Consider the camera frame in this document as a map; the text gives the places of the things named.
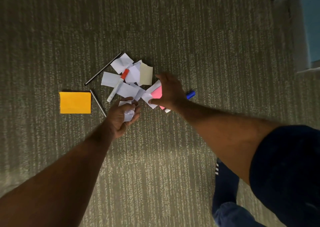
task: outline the pant leg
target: pant leg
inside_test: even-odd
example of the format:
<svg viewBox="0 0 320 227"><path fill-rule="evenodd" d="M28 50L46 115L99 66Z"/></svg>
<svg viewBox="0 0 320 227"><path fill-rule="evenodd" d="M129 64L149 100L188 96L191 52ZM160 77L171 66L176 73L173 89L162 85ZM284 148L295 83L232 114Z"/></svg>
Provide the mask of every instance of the pant leg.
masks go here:
<svg viewBox="0 0 320 227"><path fill-rule="evenodd" d="M219 227L265 227L256 222L248 210L233 202L223 203L213 218Z"/></svg>

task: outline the pink sticky note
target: pink sticky note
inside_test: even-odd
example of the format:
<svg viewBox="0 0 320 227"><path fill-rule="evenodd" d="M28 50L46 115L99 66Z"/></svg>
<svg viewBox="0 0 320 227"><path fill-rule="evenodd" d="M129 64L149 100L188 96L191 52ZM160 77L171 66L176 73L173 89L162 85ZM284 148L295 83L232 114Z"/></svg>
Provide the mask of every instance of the pink sticky note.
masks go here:
<svg viewBox="0 0 320 227"><path fill-rule="evenodd" d="M153 92L151 92L151 96L153 96L153 98L161 98L162 97L162 86L159 86L157 89L155 89Z"/></svg>

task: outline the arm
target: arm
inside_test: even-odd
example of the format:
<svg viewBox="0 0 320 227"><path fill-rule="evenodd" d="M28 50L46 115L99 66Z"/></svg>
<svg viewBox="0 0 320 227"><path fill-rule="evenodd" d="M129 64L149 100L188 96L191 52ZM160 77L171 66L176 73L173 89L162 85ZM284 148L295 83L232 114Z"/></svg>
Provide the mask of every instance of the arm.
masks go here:
<svg viewBox="0 0 320 227"><path fill-rule="evenodd" d="M118 104L82 143L0 199L0 226L80 224L111 142L140 115L136 107L133 119L123 123L124 112L138 104Z"/></svg>
<svg viewBox="0 0 320 227"><path fill-rule="evenodd" d="M173 75L163 73L157 77L162 84L162 97L150 103L180 114L213 152L249 184L250 164L259 143L280 124L198 105L186 99L181 83Z"/></svg>

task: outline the foot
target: foot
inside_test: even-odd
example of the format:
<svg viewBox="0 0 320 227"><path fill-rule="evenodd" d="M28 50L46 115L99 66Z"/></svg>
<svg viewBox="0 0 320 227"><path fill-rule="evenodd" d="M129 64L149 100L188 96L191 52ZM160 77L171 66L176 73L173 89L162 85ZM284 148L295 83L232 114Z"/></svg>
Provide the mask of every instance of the foot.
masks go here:
<svg viewBox="0 0 320 227"><path fill-rule="evenodd" d="M212 214L214 215L218 208L226 202L237 203L237 192L239 177L234 174L218 158L216 166L216 186L212 201Z"/></svg>

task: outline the dark blue sleeve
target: dark blue sleeve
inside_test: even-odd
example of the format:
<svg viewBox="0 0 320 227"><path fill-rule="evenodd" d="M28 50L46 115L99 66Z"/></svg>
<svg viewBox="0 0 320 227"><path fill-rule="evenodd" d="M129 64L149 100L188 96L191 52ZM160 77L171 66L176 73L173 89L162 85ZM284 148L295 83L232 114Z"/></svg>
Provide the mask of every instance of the dark blue sleeve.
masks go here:
<svg viewBox="0 0 320 227"><path fill-rule="evenodd" d="M320 226L320 131L305 125L276 128L250 166L256 197L287 226Z"/></svg>

